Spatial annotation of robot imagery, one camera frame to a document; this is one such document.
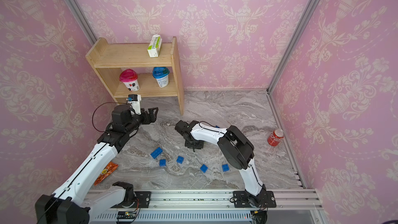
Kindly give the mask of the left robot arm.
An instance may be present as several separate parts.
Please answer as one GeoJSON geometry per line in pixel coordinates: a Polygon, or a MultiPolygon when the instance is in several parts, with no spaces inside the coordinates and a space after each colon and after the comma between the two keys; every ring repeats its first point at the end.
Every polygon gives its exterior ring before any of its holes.
{"type": "Polygon", "coordinates": [[[132,105],[117,105],[112,120],[98,138],[96,145],[78,169],[51,195],[42,195],[35,203],[39,224],[88,224],[115,205],[139,206],[140,202],[130,183],[116,182],[92,200],[85,197],[105,167],[134,137],[141,125],[156,122],[159,109],[141,109],[132,105]]]}

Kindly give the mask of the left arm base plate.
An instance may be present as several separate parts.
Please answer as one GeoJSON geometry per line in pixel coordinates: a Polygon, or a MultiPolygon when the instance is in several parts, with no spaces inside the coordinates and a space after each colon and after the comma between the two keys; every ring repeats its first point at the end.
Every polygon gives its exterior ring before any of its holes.
{"type": "Polygon", "coordinates": [[[126,193],[123,201],[115,207],[123,208],[148,208],[150,204],[151,191],[135,191],[126,193]]]}

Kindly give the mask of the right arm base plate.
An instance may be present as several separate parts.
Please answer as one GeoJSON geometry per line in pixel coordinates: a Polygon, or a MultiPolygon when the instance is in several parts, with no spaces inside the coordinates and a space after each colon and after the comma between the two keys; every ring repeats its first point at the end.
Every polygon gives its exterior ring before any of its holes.
{"type": "Polygon", "coordinates": [[[249,194],[246,191],[234,191],[230,202],[235,208],[276,208],[276,200],[272,191],[261,192],[258,196],[249,194]]]}

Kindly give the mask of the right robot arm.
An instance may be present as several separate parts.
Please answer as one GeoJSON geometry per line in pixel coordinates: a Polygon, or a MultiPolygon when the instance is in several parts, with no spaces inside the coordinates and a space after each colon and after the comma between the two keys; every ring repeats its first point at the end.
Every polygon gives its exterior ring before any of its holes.
{"type": "Polygon", "coordinates": [[[175,125],[175,130],[184,138],[189,149],[202,149],[205,142],[217,145],[229,165],[239,170],[250,204],[269,207],[267,190],[255,165],[254,145],[236,126],[218,128],[204,121],[187,123],[181,120],[175,125]]]}

